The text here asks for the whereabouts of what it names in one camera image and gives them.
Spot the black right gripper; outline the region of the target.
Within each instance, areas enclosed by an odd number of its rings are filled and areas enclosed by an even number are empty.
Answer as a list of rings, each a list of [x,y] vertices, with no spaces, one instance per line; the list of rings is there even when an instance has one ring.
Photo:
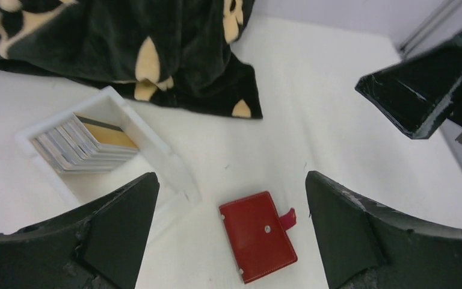
[[[462,31],[452,41],[462,46]],[[442,46],[365,75],[355,90],[412,140],[430,138],[447,117],[462,127],[462,48]],[[462,133],[455,141],[462,145]]]

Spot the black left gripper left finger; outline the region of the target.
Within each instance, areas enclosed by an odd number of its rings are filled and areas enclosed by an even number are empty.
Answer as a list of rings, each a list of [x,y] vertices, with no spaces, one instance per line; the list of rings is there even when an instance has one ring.
[[[155,173],[0,234],[0,288],[134,288],[159,193]]]

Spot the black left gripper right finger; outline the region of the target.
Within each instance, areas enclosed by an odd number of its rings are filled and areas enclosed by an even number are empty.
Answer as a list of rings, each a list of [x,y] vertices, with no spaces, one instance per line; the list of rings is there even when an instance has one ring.
[[[410,216],[317,171],[305,186],[330,288],[462,288],[462,229]]]

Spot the red leather card holder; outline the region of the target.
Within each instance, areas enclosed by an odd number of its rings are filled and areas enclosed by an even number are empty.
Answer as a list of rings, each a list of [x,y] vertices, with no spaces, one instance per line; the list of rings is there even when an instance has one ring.
[[[296,211],[280,215],[270,192],[227,202],[218,210],[243,283],[298,261],[287,234],[297,224]]]

